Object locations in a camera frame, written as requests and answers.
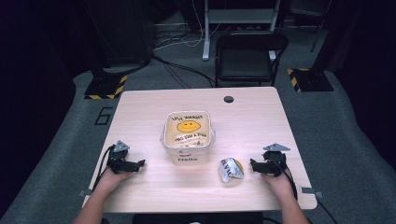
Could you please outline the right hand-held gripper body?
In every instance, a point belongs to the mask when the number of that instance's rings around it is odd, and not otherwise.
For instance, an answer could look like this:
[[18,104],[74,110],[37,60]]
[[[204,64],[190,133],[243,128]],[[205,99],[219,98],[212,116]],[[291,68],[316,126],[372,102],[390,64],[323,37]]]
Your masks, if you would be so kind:
[[290,151],[290,148],[278,143],[273,143],[263,149],[264,153],[262,156],[264,158],[264,162],[255,161],[254,171],[273,176],[281,175],[282,172],[288,168],[285,151]]

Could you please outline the black striped stand base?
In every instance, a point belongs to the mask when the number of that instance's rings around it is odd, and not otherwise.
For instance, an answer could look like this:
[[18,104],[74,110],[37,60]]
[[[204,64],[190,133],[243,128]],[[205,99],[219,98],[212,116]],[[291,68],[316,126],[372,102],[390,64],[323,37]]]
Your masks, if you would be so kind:
[[120,96],[127,76],[94,77],[84,93],[85,99],[116,99]]
[[297,92],[333,91],[332,84],[323,73],[316,74],[307,68],[291,68],[287,72]]

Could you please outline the black folding chair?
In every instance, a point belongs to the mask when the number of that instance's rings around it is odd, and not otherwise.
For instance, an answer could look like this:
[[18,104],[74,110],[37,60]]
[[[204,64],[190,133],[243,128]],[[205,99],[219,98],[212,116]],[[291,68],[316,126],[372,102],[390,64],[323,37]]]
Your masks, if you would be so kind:
[[280,58],[289,45],[278,32],[231,32],[216,43],[215,86],[222,82],[275,85]]

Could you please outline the white bin with plastic liner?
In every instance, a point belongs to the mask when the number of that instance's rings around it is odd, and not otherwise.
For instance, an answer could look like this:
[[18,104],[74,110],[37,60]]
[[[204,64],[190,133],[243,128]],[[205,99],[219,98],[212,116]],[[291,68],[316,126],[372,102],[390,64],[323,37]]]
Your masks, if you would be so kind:
[[170,113],[161,136],[163,148],[175,165],[208,163],[215,139],[209,113],[191,110]]

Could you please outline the white metal stand frame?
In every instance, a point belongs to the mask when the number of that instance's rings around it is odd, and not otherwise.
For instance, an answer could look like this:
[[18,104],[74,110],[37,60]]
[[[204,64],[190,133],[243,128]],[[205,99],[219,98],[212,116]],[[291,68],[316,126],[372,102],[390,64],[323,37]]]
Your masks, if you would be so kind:
[[209,60],[211,24],[268,24],[269,31],[276,28],[276,20],[281,0],[275,0],[270,8],[255,9],[210,9],[209,0],[205,0],[205,39],[202,60]]

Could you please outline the person's right hand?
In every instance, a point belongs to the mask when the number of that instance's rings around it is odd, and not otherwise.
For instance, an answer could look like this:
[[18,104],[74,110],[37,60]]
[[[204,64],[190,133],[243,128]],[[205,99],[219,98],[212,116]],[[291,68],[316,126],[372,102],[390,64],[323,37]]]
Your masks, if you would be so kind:
[[294,193],[291,184],[285,175],[273,177],[267,174],[261,174],[261,177],[270,186],[271,191],[282,203],[294,200]]

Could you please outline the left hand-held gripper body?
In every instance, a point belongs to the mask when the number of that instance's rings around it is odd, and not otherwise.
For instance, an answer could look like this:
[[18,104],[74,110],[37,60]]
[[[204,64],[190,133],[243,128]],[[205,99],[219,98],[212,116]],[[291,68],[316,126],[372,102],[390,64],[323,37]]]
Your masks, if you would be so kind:
[[112,170],[114,174],[117,175],[119,172],[134,173],[139,171],[139,162],[131,162],[126,160],[129,148],[130,147],[124,144],[121,140],[109,148],[106,165]]

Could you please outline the person's left hand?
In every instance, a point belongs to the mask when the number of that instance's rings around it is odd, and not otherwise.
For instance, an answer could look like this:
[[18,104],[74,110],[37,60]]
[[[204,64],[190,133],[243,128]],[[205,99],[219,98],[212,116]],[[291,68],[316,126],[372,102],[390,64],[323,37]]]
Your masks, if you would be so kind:
[[132,173],[127,172],[115,174],[110,168],[106,168],[106,170],[102,173],[94,192],[99,192],[101,195],[108,196],[118,187],[122,181],[132,176]]

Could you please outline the silver wrapper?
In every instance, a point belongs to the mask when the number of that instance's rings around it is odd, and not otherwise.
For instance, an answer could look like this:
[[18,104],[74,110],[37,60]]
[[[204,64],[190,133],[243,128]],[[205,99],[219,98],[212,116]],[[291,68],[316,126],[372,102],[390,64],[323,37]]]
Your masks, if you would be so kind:
[[224,183],[228,183],[232,178],[243,179],[245,176],[242,164],[235,158],[221,160],[219,174]]

